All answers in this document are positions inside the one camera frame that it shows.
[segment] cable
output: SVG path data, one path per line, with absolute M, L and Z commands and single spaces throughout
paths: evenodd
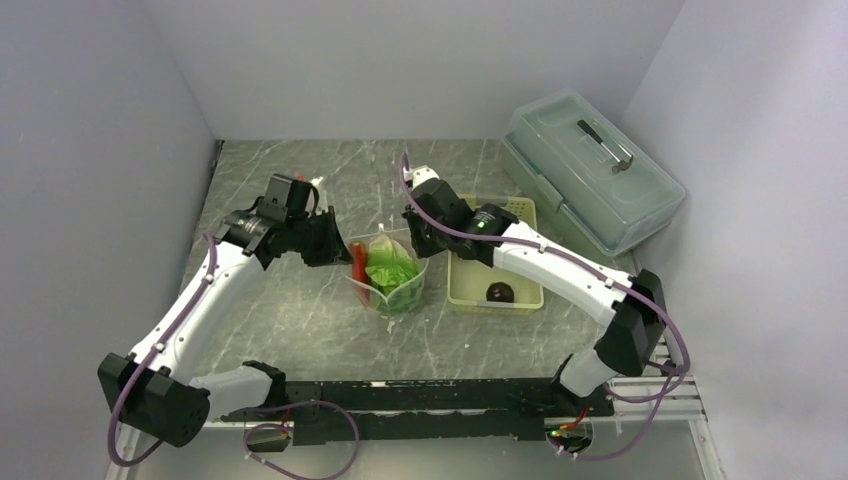
M 663 385 L 663 388 L 668 387 L 669 383 L 671 383 L 671 377 L 668 377 L 668 378 L 665 379 L 665 385 Z M 638 444 L 639 442 L 642 441 L 642 437 L 644 437 L 645 434 L 648 433 L 648 428 L 650 428 L 651 424 L 654 423 L 654 417 L 657 416 L 657 412 L 660 409 L 660 402 L 662 402 L 662 399 L 663 399 L 663 397 L 660 397 L 660 398 L 657 399 L 657 403 L 654 404 L 654 408 L 651 409 L 651 413 L 648 414 L 648 418 L 645 420 L 645 423 L 642 424 L 642 428 L 639 429 L 639 433 L 637 433 L 636 436 L 633 437 L 633 439 L 630 440 L 630 443 L 628 443 L 627 445 L 625 445 L 624 447 L 622 447 L 621 449 L 619 449 L 618 451 L 615 451 L 613 453 L 608 453 L 608 454 L 605 454 L 605 455 L 591 455 L 591 456 L 588 456 L 588 457 L 585 456 L 585 455 L 580 455 L 580 456 L 576 457 L 577 460 L 582 460 L 582 461 L 586 461 L 586 462 L 603 462 L 603 461 L 606 461 L 606 460 L 612 460 L 614 458 L 618 458 L 618 457 L 626 454 L 630 450 L 632 450 L 633 447 L 636 446 L 636 444 Z
M 347 463 L 338 472 L 336 472 L 336 473 L 334 473 L 334 474 L 332 474 L 328 477 L 321 477 L 321 478 L 302 477 L 302 476 L 300 476 L 296 473 L 292 473 L 292 472 L 280 467 L 279 465 L 277 465 L 274 462 L 269 462 L 268 460 L 265 460 L 264 458 L 260 457 L 259 455 L 251 452 L 250 447 L 248 446 L 248 442 L 250 441 L 250 437 L 254 433 L 256 433 L 257 431 L 268 430 L 268 429 L 283 430 L 283 431 L 286 431 L 286 432 L 289 431 L 289 429 L 287 427 L 281 427 L 279 423 L 263 423 L 263 424 L 260 424 L 260 425 L 257 425 L 255 427 L 251 428 L 250 430 L 248 430 L 244 433 L 244 451 L 247 453 L 247 456 L 252 458 L 253 460 L 256 460 L 257 462 L 261 463 L 262 465 L 265 465 L 266 467 L 270 468 L 271 470 L 274 470 L 277 473 L 282 473 L 283 475 L 285 475 L 289 478 L 293 478 L 295 480 L 334 480 L 334 479 L 339 478 L 342 475 L 344 475 L 345 472 L 347 472 L 350 469 L 350 467 L 353 465 L 353 461 L 356 460 L 356 455 L 359 453 L 359 428 L 356 426 L 356 421 L 354 421 L 353 416 L 351 416 L 351 414 L 348 413 L 347 410 L 336 405 L 335 403 L 327 402 L 327 401 L 324 401 L 324 400 L 308 400 L 308 401 L 305 401 L 305 402 L 290 403 L 288 405 L 282 405 L 280 407 L 251 408 L 250 411 L 257 412 L 257 413 L 271 413 L 271 412 L 278 412 L 280 410 L 286 410 L 286 409 L 298 408 L 298 407 L 308 407 L 308 406 L 313 406 L 313 405 L 321 405 L 321 406 L 325 406 L 325 407 L 330 407 L 330 408 L 340 412 L 342 415 L 344 415 L 345 419 L 348 421 L 348 423 L 350 423 L 350 426 L 353 428 L 353 442 L 354 442 L 353 453 L 350 455 L 350 460 L 348 460 Z
M 434 219 L 429 214 L 427 214 L 427 212 L 425 212 L 424 209 L 422 209 L 421 206 L 418 205 L 418 203 L 415 201 L 415 198 L 413 198 L 412 190 L 406 184 L 406 179 L 404 178 L 404 172 L 409 171 L 409 170 L 410 170 L 410 168 L 409 168 L 409 155 L 408 155 L 407 152 L 403 152 L 403 154 L 400 157 L 400 162 L 398 162 L 398 172 L 399 172 L 399 175 L 400 175 L 401 189 L 403 190 L 404 194 L 406 195 L 407 200 L 409 201 L 409 205 L 412 207 L 412 209 L 415 211 L 415 213 L 417 213 L 421 218 L 424 219 L 425 222 L 430 224 L 430 226 L 432 226 L 433 228 L 436 228 L 437 230 L 439 230 L 443 233 L 446 233 L 448 235 L 458 237 L 458 238 L 464 238 L 464 239 L 468 239 L 468 240 L 477 240 L 477 241 L 483 241 L 483 242 L 498 242 L 498 243 L 514 243 L 514 244 L 517 244 L 517 245 L 524 245 L 526 247 L 530 247 L 530 248 L 533 248 L 533 249 L 540 249 L 541 248 L 540 244 L 533 242 L 531 240 L 525 240 L 523 238 L 504 237 L 504 236 L 500 236 L 500 235 L 471 234 L 471 233 L 461 232 L 459 230 L 455 230 L 453 228 L 450 228 L 446 225 L 441 224 L 438 220 Z M 594 267 L 592 267 L 591 265 L 589 265 L 588 263 L 586 263 L 581 258 L 579 258 L 575 255 L 572 255 L 572 254 L 570 254 L 566 251 L 560 250 L 560 249 L 555 248 L 555 247 L 547 247 L 545 249 L 545 253 L 548 253 L 548 252 L 553 253 L 554 255 L 556 255 L 560 258 L 563 258 L 563 259 L 565 259 L 565 260 L 567 260 L 571 263 L 574 263 L 575 265 L 581 267 L 583 270 L 585 270 L 586 272 L 588 272 L 589 274 L 591 274 L 592 276 L 594 276 L 595 278 L 597 278 L 601 282 L 607 282 L 608 280 L 610 280 L 610 278 L 607 277 L 604 273 L 595 269 Z M 683 357 L 683 362 L 680 365 L 678 365 L 676 368 L 673 368 L 668 372 L 670 375 L 666 379 L 665 384 L 663 385 L 663 388 L 660 390 L 659 393 L 657 393 L 655 395 L 650 395 L 650 396 L 647 396 L 647 397 L 628 398 L 628 397 L 622 397 L 621 395 L 618 395 L 618 394 L 612 392 L 607 387 L 607 391 L 610 392 L 610 394 L 613 397 L 618 398 L 619 400 L 630 402 L 630 403 L 644 403 L 644 402 L 656 400 L 656 404 L 654 405 L 654 408 L 651 411 L 651 414 L 648 415 L 648 419 L 645 421 L 645 425 L 642 427 L 642 430 L 639 431 L 639 433 L 636 435 L 636 437 L 633 439 L 633 441 L 631 441 L 631 443 L 629 443 L 626 447 L 622 448 L 618 452 L 615 452 L 615 453 L 610 454 L 610 455 L 603 455 L 603 456 L 600 456 L 600 457 L 588 457 L 588 458 L 581 457 L 581 458 L 585 458 L 586 460 L 589 460 L 589 461 L 608 460 L 608 459 L 616 458 L 616 457 L 623 455 L 623 454 L 627 453 L 628 451 L 630 451 L 630 449 L 633 448 L 633 446 L 636 445 L 636 443 L 638 443 L 642 439 L 642 437 L 645 435 L 645 432 L 647 432 L 648 428 L 650 427 L 651 423 L 653 423 L 654 417 L 656 416 L 656 413 L 659 410 L 660 401 L 663 399 L 663 397 L 668 395 L 672 390 L 674 390 L 681 383 L 683 383 L 683 379 L 684 379 L 683 375 L 685 375 L 689 371 L 689 367 L 691 365 L 691 359 L 689 357 L 689 350 L 686 348 L 686 344 L 683 341 L 683 336 L 680 334 L 680 331 L 677 329 L 677 325 L 674 324 L 674 321 L 671 319 L 671 317 L 668 315 L 668 313 L 666 313 L 665 310 L 660 308 L 659 305 L 654 303 L 648 297 L 642 295 L 641 293 L 637 292 L 636 290 L 634 290 L 634 289 L 632 289 L 632 288 L 630 288 L 626 285 L 619 283 L 618 281 L 616 281 L 614 279 L 612 279 L 612 286 L 613 286 L 613 288 L 620 290 L 627 295 L 632 296 L 633 298 L 638 300 L 640 303 L 644 304 L 645 306 L 647 306 L 648 308 L 653 310 L 654 313 L 656 313 L 662 319 L 663 323 L 669 329 L 672 336 L 674 337 L 674 340 L 677 342 L 677 345 L 680 347 L 680 354 Z M 669 386 L 669 384 L 671 383 L 671 379 L 673 378 L 672 377 L 673 375 L 677 375 L 677 380 L 675 381 L 675 383 L 673 385 Z
M 545 439 L 548 444 L 556 451 L 557 456 L 567 453 L 574 458 L 575 455 L 583 452 L 592 445 L 590 430 L 587 430 L 588 436 L 580 436 L 577 434 L 550 435 L 546 434 Z
M 290 418 L 291 418 L 291 409 L 287 409 L 286 414 L 283 415 L 283 419 L 280 420 L 280 427 L 281 427 L 280 430 L 283 432 L 283 435 L 285 435 L 286 438 L 290 438 L 290 435 L 289 435 L 289 432 L 288 432 L 288 427 L 286 426 L 286 424 L 289 422 Z
M 215 266 L 218 264 L 218 250 L 215 248 L 215 238 L 209 232 L 203 232 L 203 236 L 206 238 L 206 243 L 209 247 L 209 266 L 206 268 L 206 276 L 211 276 L 215 273 Z M 211 282 L 206 280 L 206 278 L 202 278 L 200 280 L 200 285 L 197 286 L 197 290 L 194 291 L 194 294 L 189 298 L 188 302 L 185 304 L 180 313 L 174 318 L 174 321 L 165 329 L 162 335 L 159 337 L 159 340 L 156 344 L 167 344 L 168 340 L 170 340 L 171 336 L 173 336 L 174 332 L 182 325 L 183 321 L 185 321 L 188 314 L 194 310 L 194 307 L 197 306 L 197 303 L 200 302 L 201 297 L 203 297 L 203 293 L 206 292 L 206 288 L 209 286 Z M 124 409 L 124 404 L 127 401 L 127 397 L 132 391 L 132 388 L 135 386 L 135 383 L 138 381 L 141 374 L 150 367 L 150 364 L 153 363 L 153 359 L 159 355 L 159 351 L 156 350 L 156 344 L 150 347 L 150 352 L 144 357 L 141 363 L 138 364 L 135 371 L 133 371 L 132 375 L 130 375 L 129 380 L 124 385 L 124 388 L 121 390 L 121 393 L 118 395 L 118 399 L 115 401 L 115 407 L 112 409 L 112 416 L 109 418 L 109 431 L 107 433 L 107 444 L 106 447 L 109 451 L 109 458 L 112 459 L 112 462 L 115 465 L 121 467 L 132 467 L 133 465 L 138 465 L 145 458 L 149 457 L 151 453 L 153 453 L 160 445 L 162 445 L 162 440 L 156 441 L 147 451 L 142 453 L 140 456 L 133 458 L 131 460 L 126 460 L 121 457 L 118 453 L 117 448 L 117 430 L 118 430 L 118 422 L 120 421 L 121 410 Z
M 586 418 L 586 415 L 588 415 L 588 414 L 589 414 L 589 405 L 586 405 L 585 407 L 583 407 L 583 411 L 580 412 L 580 415 L 577 417 L 576 420 L 574 420 L 571 423 L 566 423 L 566 424 L 560 425 L 559 429 L 560 430 L 571 430 L 572 428 L 576 427 L 577 425 L 580 425 L 580 422 L 582 422 L 583 419 Z
M 246 211 L 246 212 L 252 212 L 252 211 L 253 211 L 256 207 L 258 207 L 258 206 L 259 206 L 259 202 L 261 202 L 261 201 L 262 201 L 262 200 L 264 200 L 264 199 L 265 199 L 265 197 L 264 197 L 264 196 L 262 196 L 262 195 L 260 195 L 260 196 L 256 197 L 255 199 L 253 199 L 253 204 L 250 206 L 250 208 L 248 208 L 248 209 L 247 209 L 247 210 L 245 210 L 245 211 Z
M 406 184 L 406 179 L 404 178 L 404 175 L 403 175 L 404 171 L 406 171 L 406 170 L 409 170 L 409 156 L 408 156 L 407 152 L 404 152 L 400 157 L 400 162 L 398 162 L 398 171 L 399 171 L 400 180 L 401 180 L 401 182 L 400 182 L 401 189 L 403 190 L 404 194 L 406 194 L 407 200 L 409 201 L 409 205 L 412 207 L 413 210 L 415 210 L 415 213 L 417 213 L 421 218 L 424 219 L 424 221 L 426 221 L 428 224 L 430 224 L 430 226 L 432 226 L 432 227 L 436 228 L 437 230 L 439 230 L 443 233 L 446 233 L 448 235 L 451 235 L 451 236 L 454 236 L 454 237 L 459 237 L 459 238 L 465 238 L 465 239 L 468 239 L 468 240 L 477 240 L 477 241 L 483 241 L 483 242 L 498 242 L 498 243 L 506 242 L 506 243 L 514 243 L 514 244 L 517 244 L 517 245 L 523 245 L 525 247 L 530 247 L 530 248 L 533 248 L 533 249 L 541 248 L 540 244 L 533 242 L 531 240 L 525 240 L 523 238 L 504 237 L 504 236 L 500 236 L 500 235 L 477 235 L 477 234 L 472 234 L 472 233 L 461 232 L 459 230 L 455 230 L 455 229 L 450 228 L 446 225 L 443 225 L 438 220 L 434 219 L 429 214 L 427 214 L 427 212 L 425 212 L 424 209 L 422 209 L 421 206 L 418 205 L 418 203 L 415 201 L 415 198 L 413 198 L 413 196 L 412 196 L 412 191 L 411 191 L 410 187 Z M 601 282 L 606 282 L 609 279 L 609 277 L 607 277 L 604 273 L 595 269 L 594 267 L 592 267 L 591 265 L 589 265 L 588 263 L 583 261 L 581 258 L 579 258 L 575 255 L 572 255 L 571 253 L 565 252 L 565 251 L 560 250 L 560 249 L 555 248 L 555 247 L 547 247 L 545 249 L 545 253 L 548 253 L 548 252 L 553 253 L 554 255 L 556 255 L 560 258 L 563 258 L 563 259 L 565 259 L 569 262 L 574 263 L 575 265 L 584 269 L 586 272 L 588 272 L 589 274 L 591 274 L 592 276 L 594 276 L 595 278 L 597 278 Z M 619 283 L 618 281 L 613 280 L 612 286 L 613 286 L 613 288 L 620 290 L 620 291 L 626 293 L 627 295 L 632 296 L 633 298 L 638 300 L 640 303 L 643 303 L 645 306 L 647 306 L 648 308 L 653 310 L 654 313 L 656 313 L 662 319 L 663 323 L 665 323 L 665 325 L 668 327 L 669 331 L 672 333 L 672 336 L 674 337 L 674 340 L 677 342 L 678 346 L 680 347 L 680 354 L 683 357 L 683 362 L 681 363 L 681 365 L 679 365 L 678 367 L 676 367 L 674 369 L 674 374 L 685 374 L 686 372 L 688 372 L 690 364 L 691 364 L 690 357 L 689 357 L 689 350 L 686 348 L 686 344 L 683 342 L 683 337 L 680 334 L 680 331 L 677 329 L 677 325 L 674 324 L 674 321 L 671 319 L 671 317 L 669 317 L 668 313 L 666 313 L 665 310 L 660 308 L 659 305 L 654 303 L 651 299 L 647 298 L 646 296 L 642 295 L 641 293 L 637 292 L 636 290 Z M 669 391 L 660 392 L 659 395 L 666 395 L 666 394 L 669 393 Z

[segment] yellow basket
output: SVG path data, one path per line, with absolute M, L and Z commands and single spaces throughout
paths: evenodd
M 536 228 L 536 204 L 523 197 L 490 197 L 485 195 L 460 195 L 472 209 L 495 204 Z M 514 303 L 489 302 L 486 290 L 495 282 L 504 282 L 515 293 Z M 448 302 L 451 310 L 474 313 L 506 313 L 528 315 L 542 308 L 545 297 L 538 283 L 500 268 L 489 268 L 471 260 L 463 260 L 455 253 L 448 259 Z

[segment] black metal base plate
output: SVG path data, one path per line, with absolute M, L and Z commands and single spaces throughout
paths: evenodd
M 289 402 L 320 399 L 353 411 L 363 440 L 511 436 L 544 440 L 544 419 L 580 412 L 557 399 L 550 378 L 287 382 Z M 589 416 L 611 416 L 602 388 L 589 398 Z M 281 419 L 282 413 L 270 418 Z M 235 412 L 225 421 L 267 421 L 268 414 Z M 294 445 L 353 440 L 347 420 L 331 409 L 291 412 Z

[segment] clear plastic bag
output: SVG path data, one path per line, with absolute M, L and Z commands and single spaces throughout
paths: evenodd
M 348 238 L 346 241 L 348 244 L 360 242 L 370 245 L 372 240 L 379 235 L 388 236 L 406 249 L 412 260 L 418 265 L 418 275 L 397 286 L 388 295 L 383 294 L 376 287 L 355 280 L 351 276 L 349 267 L 343 267 L 345 268 L 344 277 L 353 284 L 353 290 L 357 298 L 359 298 L 362 306 L 366 309 L 374 310 L 385 317 L 410 313 L 421 305 L 422 294 L 424 292 L 424 277 L 425 273 L 427 273 L 429 262 L 426 258 L 415 258 L 415 251 L 412 249 L 408 229 L 384 231 L 381 228 L 378 233 L 373 235 Z

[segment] plastic storage box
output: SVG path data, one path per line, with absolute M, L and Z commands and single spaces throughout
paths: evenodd
M 536 228 L 536 208 L 533 200 L 521 197 L 490 197 L 483 195 L 459 195 L 475 209 L 493 203 Z M 512 287 L 515 302 L 489 302 L 486 290 L 489 285 L 504 282 Z M 471 260 L 463 260 L 455 253 L 448 257 L 448 302 L 451 310 L 475 313 L 530 314 L 545 304 L 542 286 L 517 273 L 500 268 L 489 268 Z
M 570 89 L 516 110 L 503 145 L 507 173 L 565 235 L 564 246 L 592 259 L 597 251 L 623 253 L 654 234 L 685 195 Z M 591 245 L 574 238 L 580 234 Z

